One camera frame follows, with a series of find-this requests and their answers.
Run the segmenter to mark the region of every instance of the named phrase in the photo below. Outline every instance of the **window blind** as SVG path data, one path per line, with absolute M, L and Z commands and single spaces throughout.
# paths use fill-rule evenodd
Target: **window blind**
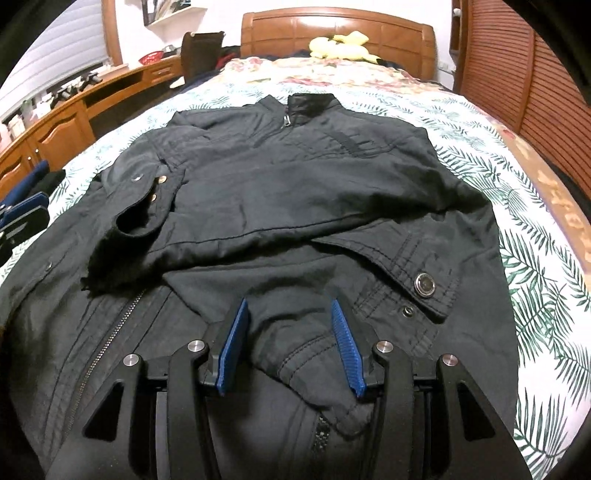
M 0 119 L 107 56 L 101 0 L 76 0 L 33 42 L 0 87 Z

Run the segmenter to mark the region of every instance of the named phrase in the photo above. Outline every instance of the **bowl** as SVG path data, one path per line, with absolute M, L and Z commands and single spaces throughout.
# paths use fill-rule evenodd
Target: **bowl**
M 142 65 L 150 65 L 151 63 L 156 63 L 157 61 L 162 60 L 164 52 L 162 50 L 153 51 L 152 53 L 148 53 L 140 58 L 139 62 Z

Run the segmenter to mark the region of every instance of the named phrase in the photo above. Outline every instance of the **leaf pattern bedsheet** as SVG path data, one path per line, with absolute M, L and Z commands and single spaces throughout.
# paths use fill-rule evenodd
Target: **leaf pattern bedsheet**
M 345 60 L 233 60 L 206 84 L 177 95 L 105 135 L 66 165 L 51 197 L 51 221 L 75 204 L 94 175 L 175 111 L 254 103 L 273 95 L 331 92 L 345 108 L 427 130 L 439 160 L 492 202 L 519 344 L 514 440 L 533 478 L 543 478 L 572 442 L 591 406 L 591 296 L 580 264 L 515 157 L 465 98 L 405 72 Z M 0 282 L 34 238 L 0 268 Z

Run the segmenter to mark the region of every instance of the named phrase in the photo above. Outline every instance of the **stuffed toy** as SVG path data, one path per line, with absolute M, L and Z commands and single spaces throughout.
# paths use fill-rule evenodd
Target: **stuffed toy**
M 310 42 L 310 56 L 317 59 L 365 60 L 377 63 L 379 57 L 372 55 L 363 46 L 369 38 L 361 32 L 349 35 L 335 35 L 332 40 L 316 37 Z

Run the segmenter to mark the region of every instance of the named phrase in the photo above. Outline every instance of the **metal button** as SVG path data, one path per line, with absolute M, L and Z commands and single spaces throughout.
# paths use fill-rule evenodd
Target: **metal button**
M 380 340 L 375 344 L 375 347 L 382 353 L 390 353 L 392 350 L 394 350 L 394 345 L 392 345 L 387 340 Z
M 205 348 L 205 342 L 203 340 L 193 340 L 189 342 L 187 348 L 192 352 L 200 352 Z
M 451 353 L 444 353 L 441 360 L 443 360 L 443 363 L 448 367 L 455 367 L 458 362 L 457 357 Z
M 130 353 L 128 356 L 126 356 L 123 359 L 123 364 L 126 367 L 132 367 L 134 366 L 137 362 L 139 362 L 139 357 L 135 354 L 135 353 Z
M 404 307 L 402 308 L 402 314 L 403 314 L 405 317 L 408 317 L 408 318 L 410 318 L 410 317 L 412 317 L 412 316 L 414 315 L 414 309 L 413 309 L 411 306 L 409 306 L 409 305 L 406 305 L 406 306 L 404 306 Z
M 428 298 L 435 293 L 435 280 L 428 273 L 419 273 L 414 279 L 414 289 L 424 298 Z

